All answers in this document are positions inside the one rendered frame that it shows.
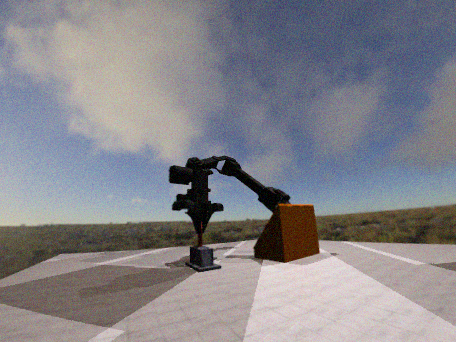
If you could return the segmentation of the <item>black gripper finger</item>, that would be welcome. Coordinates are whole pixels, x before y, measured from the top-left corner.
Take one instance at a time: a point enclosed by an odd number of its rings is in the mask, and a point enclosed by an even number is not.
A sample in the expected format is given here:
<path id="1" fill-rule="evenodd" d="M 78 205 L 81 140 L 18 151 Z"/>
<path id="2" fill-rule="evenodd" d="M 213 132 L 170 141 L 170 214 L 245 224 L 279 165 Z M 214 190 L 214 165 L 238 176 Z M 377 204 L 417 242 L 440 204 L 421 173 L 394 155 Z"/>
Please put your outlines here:
<path id="1" fill-rule="evenodd" d="M 185 214 L 191 218 L 196 234 L 199 234 L 202 224 L 203 211 L 185 212 Z"/>
<path id="2" fill-rule="evenodd" d="M 204 230 L 214 212 L 203 212 L 203 218 L 202 218 L 202 233 L 204 233 Z"/>

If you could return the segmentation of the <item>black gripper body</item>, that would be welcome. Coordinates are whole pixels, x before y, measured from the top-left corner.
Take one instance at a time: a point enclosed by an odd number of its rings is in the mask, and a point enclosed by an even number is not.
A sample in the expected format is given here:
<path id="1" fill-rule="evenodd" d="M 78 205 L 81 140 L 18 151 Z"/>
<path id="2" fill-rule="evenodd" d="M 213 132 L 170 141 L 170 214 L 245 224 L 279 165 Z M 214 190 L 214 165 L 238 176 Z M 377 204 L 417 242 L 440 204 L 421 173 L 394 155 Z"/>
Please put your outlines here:
<path id="1" fill-rule="evenodd" d="M 187 210 L 187 212 L 203 211 L 203 212 L 220 212 L 223 211 L 221 203 L 211 203 L 208 201 L 208 192 L 211 189 L 208 185 L 192 185 L 189 189 L 191 193 L 190 200 L 175 201 L 172 205 L 173 211 Z"/>

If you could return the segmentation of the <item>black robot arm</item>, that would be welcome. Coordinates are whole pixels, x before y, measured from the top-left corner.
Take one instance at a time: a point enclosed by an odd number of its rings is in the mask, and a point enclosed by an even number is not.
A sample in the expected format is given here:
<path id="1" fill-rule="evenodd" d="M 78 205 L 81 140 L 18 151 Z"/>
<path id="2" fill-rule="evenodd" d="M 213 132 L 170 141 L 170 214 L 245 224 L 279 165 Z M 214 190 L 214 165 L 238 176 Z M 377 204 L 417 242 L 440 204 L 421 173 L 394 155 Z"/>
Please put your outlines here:
<path id="1" fill-rule="evenodd" d="M 217 168 L 219 161 L 225 160 L 221 170 Z M 169 182 L 172 184 L 208 185 L 208 175 L 213 174 L 210 169 L 216 169 L 220 174 L 234 176 L 256 194 L 258 200 L 271 212 L 275 212 L 278 205 L 291 205 L 291 198 L 280 189 L 266 187 L 241 169 L 240 164 L 228 156 L 212 156 L 199 160 L 197 157 L 188 158 L 185 167 L 172 165 L 170 167 Z M 282 198 L 281 198 L 282 197 Z"/>

